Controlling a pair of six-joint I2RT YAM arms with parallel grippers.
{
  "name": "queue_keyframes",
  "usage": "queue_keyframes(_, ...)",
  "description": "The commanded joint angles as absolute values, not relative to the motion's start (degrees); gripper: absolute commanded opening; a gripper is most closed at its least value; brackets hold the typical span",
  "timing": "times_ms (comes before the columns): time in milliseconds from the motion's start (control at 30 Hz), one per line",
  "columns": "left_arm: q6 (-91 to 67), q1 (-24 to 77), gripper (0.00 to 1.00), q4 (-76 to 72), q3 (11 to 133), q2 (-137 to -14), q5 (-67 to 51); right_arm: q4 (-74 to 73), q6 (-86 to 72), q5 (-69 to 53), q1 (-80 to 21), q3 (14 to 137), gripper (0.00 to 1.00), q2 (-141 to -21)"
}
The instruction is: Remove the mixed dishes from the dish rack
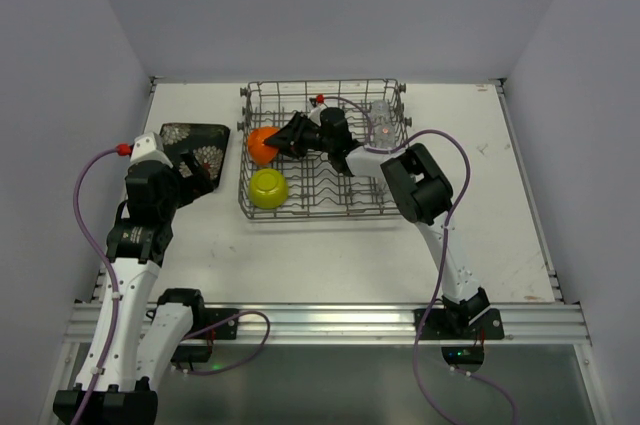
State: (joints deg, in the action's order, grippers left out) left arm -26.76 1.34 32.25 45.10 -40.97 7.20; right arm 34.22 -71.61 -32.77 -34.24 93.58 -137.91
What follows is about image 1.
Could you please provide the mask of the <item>orange bowl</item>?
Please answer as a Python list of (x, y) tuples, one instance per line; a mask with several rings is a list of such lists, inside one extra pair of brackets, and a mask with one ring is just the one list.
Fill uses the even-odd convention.
[(249, 134), (247, 149), (256, 165), (267, 166), (278, 155), (279, 150), (276, 147), (266, 144), (266, 140), (278, 132), (278, 127), (260, 127)]

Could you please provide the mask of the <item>black floral square plate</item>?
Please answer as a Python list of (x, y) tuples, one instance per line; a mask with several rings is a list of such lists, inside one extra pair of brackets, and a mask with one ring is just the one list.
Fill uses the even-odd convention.
[(164, 152), (177, 170), (180, 153), (193, 152), (208, 170), (213, 191), (220, 184), (230, 133), (230, 128), (221, 124), (173, 122), (163, 124), (160, 129)]

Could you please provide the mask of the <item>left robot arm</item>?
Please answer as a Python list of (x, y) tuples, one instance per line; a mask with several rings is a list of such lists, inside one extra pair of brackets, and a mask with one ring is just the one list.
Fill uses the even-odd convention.
[(199, 290), (168, 289), (159, 301), (158, 324), (142, 329), (187, 183), (163, 152), (116, 152), (130, 156), (126, 198), (97, 249), (107, 289), (89, 353), (72, 388), (54, 399), (53, 412), (64, 424), (154, 423), (162, 375), (204, 314)]

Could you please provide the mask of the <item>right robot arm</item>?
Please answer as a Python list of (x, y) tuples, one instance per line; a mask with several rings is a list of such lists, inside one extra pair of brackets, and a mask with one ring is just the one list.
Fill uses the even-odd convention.
[(284, 127), (267, 132), (258, 142), (291, 158), (322, 152), (338, 173), (386, 184), (396, 208), (420, 231), (438, 266), (435, 294), (443, 310), (433, 323), (460, 336), (489, 310), (486, 291), (472, 272), (464, 245), (454, 235), (453, 213), (468, 189), (469, 172), (455, 195), (423, 144), (387, 150), (368, 147), (353, 137), (344, 111), (336, 107), (309, 116), (297, 112)]

